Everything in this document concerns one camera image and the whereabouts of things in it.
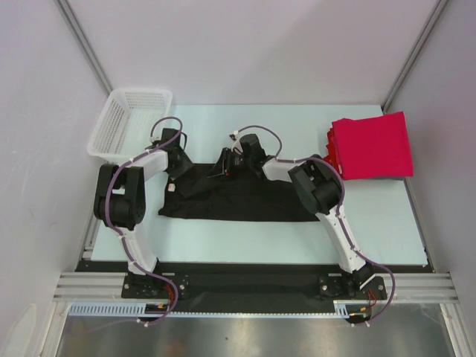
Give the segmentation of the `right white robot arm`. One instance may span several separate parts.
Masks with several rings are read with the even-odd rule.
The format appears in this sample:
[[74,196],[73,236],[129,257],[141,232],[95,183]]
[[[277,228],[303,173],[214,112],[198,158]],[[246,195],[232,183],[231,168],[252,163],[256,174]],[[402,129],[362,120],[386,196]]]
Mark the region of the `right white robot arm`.
[[284,159],[267,155],[255,134],[230,135],[233,144],[222,150],[219,171],[230,175],[250,169],[267,181],[293,185],[301,204],[322,223],[338,253],[341,285],[351,298],[361,298],[376,277],[374,264],[364,257],[355,241],[344,210],[345,187],[335,168],[320,156]]

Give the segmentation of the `black t shirt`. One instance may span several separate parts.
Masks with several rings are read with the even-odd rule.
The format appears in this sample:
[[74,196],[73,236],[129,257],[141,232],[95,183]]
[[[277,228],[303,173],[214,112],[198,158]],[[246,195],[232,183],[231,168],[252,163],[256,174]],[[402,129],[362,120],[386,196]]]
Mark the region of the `black t shirt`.
[[264,181],[251,171],[209,178],[212,164],[196,164],[169,179],[158,215],[174,219],[236,222],[317,222],[301,204],[293,185]]

